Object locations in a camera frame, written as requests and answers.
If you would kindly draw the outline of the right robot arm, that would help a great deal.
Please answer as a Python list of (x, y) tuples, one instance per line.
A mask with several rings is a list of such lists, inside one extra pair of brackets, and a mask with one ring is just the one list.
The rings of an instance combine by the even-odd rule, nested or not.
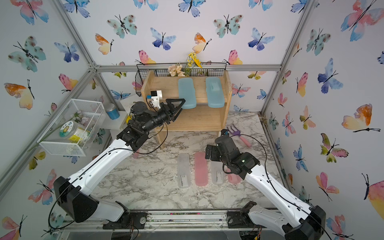
[(241, 210), (243, 225), (263, 226), (286, 240), (319, 240), (326, 233), (325, 211), (292, 194), (268, 173), (255, 156), (240, 152), (232, 137), (222, 135), (215, 139), (214, 145), (207, 145), (205, 158), (222, 163), (230, 174), (257, 188), (277, 208), (277, 211), (272, 211), (249, 202)]

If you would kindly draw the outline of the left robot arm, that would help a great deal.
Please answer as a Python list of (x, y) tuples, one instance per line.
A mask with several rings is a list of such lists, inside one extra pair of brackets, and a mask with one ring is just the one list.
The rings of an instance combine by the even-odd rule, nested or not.
[(156, 111), (149, 110), (145, 102), (136, 102), (130, 109), (127, 127), (109, 147), (70, 177), (55, 180), (56, 204), (76, 223), (89, 219), (118, 222), (128, 209), (121, 203), (92, 197), (94, 189), (120, 162), (142, 147), (150, 131), (174, 122), (185, 102), (185, 99), (166, 99)]

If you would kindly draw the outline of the pink case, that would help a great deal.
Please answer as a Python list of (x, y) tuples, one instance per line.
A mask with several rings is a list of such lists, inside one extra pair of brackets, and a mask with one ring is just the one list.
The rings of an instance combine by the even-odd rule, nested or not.
[(195, 153), (195, 183), (199, 187), (204, 187), (208, 184), (208, 166), (204, 152)]
[(227, 174), (227, 178), (228, 178), (228, 182), (234, 185), (239, 184), (242, 181), (242, 179), (235, 174)]

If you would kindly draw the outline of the clear case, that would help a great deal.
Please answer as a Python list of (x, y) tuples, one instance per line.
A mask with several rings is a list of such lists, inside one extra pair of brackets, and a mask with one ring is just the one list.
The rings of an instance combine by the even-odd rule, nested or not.
[(211, 179), (214, 185), (222, 185), (224, 183), (223, 164), (221, 162), (211, 161)]

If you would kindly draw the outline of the clear case shelf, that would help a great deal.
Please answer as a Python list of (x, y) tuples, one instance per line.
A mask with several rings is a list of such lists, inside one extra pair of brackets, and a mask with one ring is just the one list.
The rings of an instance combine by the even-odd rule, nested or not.
[(177, 182), (181, 189), (187, 189), (191, 186), (190, 156), (188, 154), (178, 155)]

